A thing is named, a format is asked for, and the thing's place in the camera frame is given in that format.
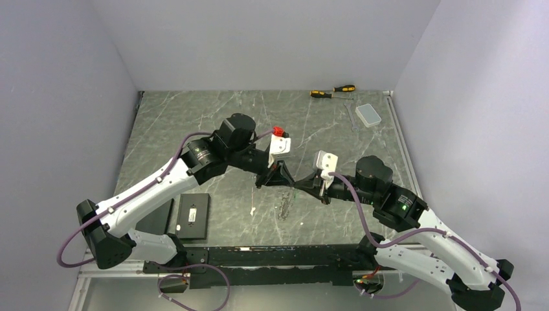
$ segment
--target white plastic bracket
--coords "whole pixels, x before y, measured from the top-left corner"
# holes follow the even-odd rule
[[[275,135],[271,135],[271,145],[269,147],[269,165],[271,167],[276,159],[281,155],[290,152],[291,138],[284,138]]]
[[[320,169],[322,172],[320,176],[324,179],[323,190],[328,189],[333,183],[333,176],[328,175],[331,172],[335,172],[337,166],[337,155],[331,154],[322,150],[319,150],[315,154],[315,162],[313,164],[314,169]]]
[[[174,242],[167,235],[153,235],[130,229],[128,236],[136,244],[128,260],[144,259],[165,264],[177,254]]]

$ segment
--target white wall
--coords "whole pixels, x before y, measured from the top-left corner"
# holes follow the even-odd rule
[[[395,89],[425,198],[514,263],[527,311],[549,310],[547,16],[546,1],[443,0]]]
[[[0,5],[0,309],[66,310],[57,248],[112,195],[137,90],[88,1]],[[65,260],[84,254],[75,239]]]
[[[394,89],[440,0],[94,0],[138,89]]]

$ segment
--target wrench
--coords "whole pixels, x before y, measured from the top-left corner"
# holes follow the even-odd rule
[[[347,108],[347,112],[349,113],[349,118],[351,118],[351,124],[353,125],[353,127],[351,128],[351,131],[358,132],[360,130],[360,128],[358,127],[358,125],[355,122],[355,116],[353,115],[353,111],[351,110],[351,104],[352,103],[350,103],[350,102],[344,103],[345,108]]]

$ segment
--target gray marble surface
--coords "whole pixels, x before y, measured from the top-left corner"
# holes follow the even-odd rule
[[[350,94],[355,99],[353,110],[356,105],[371,104],[381,116],[381,124],[372,128],[360,124],[360,132],[353,133],[343,100],[311,98],[308,91],[145,92],[116,193],[165,164],[187,133],[213,131],[236,112],[253,117],[258,133],[281,126],[290,134],[291,154],[285,161],[296,180],[312,172],[313,155],[325,150],[339,156],[337,170],[342,174],[353,174],[361,157],[376,155],[392,168],[396,184],[411,189],[384,95],[380,91]],[[267,144],[264,139],[258,146]],[[207,192],[212,198],[208,239],[199,245],[345,244],[358,243],[364,235],[352,202],[333,200],[323,205],[304,192],[285,187],[258,190],[254,176],[237,168],[228,168],[224,175],[191,192]],[[387,238],[395,235],[372,216],[371,206],[363,209],[371,231]]]

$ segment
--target red object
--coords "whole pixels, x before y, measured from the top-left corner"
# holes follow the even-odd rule
[[[278,126],[273,126],[273,135],[282,137],[284,135],[284,129],[279,128]]]
[[[371,279],[372,277],[374,277],[374,275],[379,271],[379,269],[381,269],[381,266],[377,266],[374,270],[374,272],[370,273],[370,274],[366,274],[364,276],[362,276],[363,279]]]

